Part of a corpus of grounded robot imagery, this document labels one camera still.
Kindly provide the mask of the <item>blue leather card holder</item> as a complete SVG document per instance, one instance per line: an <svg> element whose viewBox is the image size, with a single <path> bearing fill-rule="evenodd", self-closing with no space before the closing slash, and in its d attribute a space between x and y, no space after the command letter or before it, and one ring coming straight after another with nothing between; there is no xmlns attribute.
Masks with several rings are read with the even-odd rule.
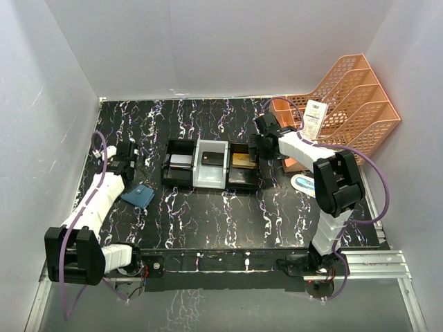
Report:
<svg viewBox="0 0 443 332"><path fill-rule="evenodd" d="M154 198L154 190L140 184L132 191L121 194L120 197L125 202L144 210Z"/></svg>

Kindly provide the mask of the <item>packaged nail clipper blister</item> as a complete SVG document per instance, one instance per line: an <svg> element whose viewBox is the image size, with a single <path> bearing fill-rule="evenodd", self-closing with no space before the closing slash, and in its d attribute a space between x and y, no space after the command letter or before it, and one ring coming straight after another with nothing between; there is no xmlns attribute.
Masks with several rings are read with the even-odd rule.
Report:
<svg viewBox="0 0 443 332"><path fill-rule="evenodd" d="M291 186L295 190L302 192L310 197L316 197L314 180L311 177L302 174L293 175L291 177Z"/></svg>

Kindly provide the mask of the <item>three-compartment black white tray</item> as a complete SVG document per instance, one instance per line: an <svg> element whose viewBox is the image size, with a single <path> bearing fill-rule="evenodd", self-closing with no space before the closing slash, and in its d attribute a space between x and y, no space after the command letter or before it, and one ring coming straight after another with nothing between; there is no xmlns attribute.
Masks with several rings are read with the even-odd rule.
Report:
<svg viewBox="0 0 443 332"><path fill-rule="evenodd" d="M169 139L161 165L167 186L255 191L260 166L256 149L220 140Z"/></svg>

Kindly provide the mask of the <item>orange mesh file organizer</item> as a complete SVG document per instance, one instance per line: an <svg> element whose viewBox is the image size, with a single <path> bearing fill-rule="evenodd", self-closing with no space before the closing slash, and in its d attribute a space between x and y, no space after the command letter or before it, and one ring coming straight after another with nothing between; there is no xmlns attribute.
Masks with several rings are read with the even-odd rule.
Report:
<svg viewBox="0 0 443 332"><path fill-rule="evenodd" d="M273 100L270 111L282 127L301 124L297 111L313 100L328 105L318 141L346 145L371 156L401 118L363 54L344 55L310 93Z"/></svg>

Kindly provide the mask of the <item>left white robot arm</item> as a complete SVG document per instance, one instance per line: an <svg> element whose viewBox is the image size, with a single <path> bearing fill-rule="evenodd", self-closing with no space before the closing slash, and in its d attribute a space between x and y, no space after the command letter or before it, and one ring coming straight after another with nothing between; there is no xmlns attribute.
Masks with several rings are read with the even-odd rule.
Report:
<svg viewBox="0 0 443 332"><path fill-rule="evenodd" d="M109 272L136 268L137 248L130 243L102 247L102 224L114 202L132 184L143 157L134 142L107 148L102 157L106 170L95 174L90 188L74 212L44 235L48 276L68 284L95 286Z"/></svg>

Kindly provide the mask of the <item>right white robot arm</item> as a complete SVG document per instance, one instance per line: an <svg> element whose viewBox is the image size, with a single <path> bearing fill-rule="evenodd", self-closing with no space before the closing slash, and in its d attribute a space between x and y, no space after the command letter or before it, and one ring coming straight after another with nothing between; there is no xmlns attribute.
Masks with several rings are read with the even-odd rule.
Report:
<svg viewBox="0 0 443 332"><path fill-rule="evenodd" d="M307 256L294 262L312 272L329 270L342 257L341 236L355 205L365 196L354 153L319 147L296 128L281 127L272 113L256 118L255 124L258 132L249 136L250 159L292 158L313 174L319 222Z"/></svg>

